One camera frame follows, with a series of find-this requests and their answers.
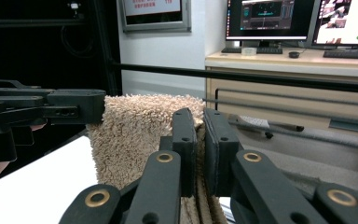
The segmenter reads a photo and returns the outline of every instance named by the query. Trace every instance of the sign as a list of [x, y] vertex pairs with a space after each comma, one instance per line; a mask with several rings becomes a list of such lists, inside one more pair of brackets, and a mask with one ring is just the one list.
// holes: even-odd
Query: sign
[[180, 11], [180, 0], [125, 0], [126, 16]]

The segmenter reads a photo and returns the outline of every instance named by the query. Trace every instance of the table surface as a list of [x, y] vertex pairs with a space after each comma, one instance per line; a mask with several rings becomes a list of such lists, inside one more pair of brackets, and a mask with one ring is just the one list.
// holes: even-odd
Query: table surface
[[[302, 52], [297, 59], [288, 56], [290, 51]], [[259, 70], [271, 72], [316, 74], [324, 76], [358, 77], [358, 59], [324, 58], [324, 50], [284, 48], [283, 54], [256, 54], [244, 56], [240, 53], [209, 55], [206, 67]]]
[[0, 179], [0, 223], [59, 223], [78, 193], [95, 184], [90, 140], [81, 136]]

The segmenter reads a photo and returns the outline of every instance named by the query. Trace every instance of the shelf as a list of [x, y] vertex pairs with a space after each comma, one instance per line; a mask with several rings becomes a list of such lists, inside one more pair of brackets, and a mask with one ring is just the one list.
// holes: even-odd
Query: shelf
[[16, 27], [47, 27], [47, 26], [77, 26], [88, 24], [86, 19], [63, 20], [0, 20], [0, 28]]

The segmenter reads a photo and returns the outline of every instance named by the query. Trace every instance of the keyboard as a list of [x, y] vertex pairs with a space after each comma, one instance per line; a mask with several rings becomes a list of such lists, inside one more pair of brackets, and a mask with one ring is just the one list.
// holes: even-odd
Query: keyboard
[[[224, 48], [221, 51], [222, 53], [241, 53], [241, 48]], [[256, 53], [258, 54], [283, 54], [282, 49], [278, 48], [267, 48], [267, 47], [258, 47]]]
[[345, 50], [326, 50], [324, 52], [325, 58], [348, 58], [358, 59], [358, 51], [345, 51]]

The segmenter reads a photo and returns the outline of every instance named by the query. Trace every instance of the terry cloth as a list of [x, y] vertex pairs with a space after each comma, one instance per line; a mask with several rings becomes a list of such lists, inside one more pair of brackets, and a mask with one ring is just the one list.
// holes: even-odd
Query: terry cloth
[[198, 138], [196, 195], [181, 199], [181, 223], [227, 223], [219, 200], [207, 196], [203, 178], [205, 103], [191, 96], [106, 96], [103, 122], [87, 125], [100, 184], [123, 189], [142, 176], [148, 156], [161, 136], [172, 136], [173, 112], [188, 108]]

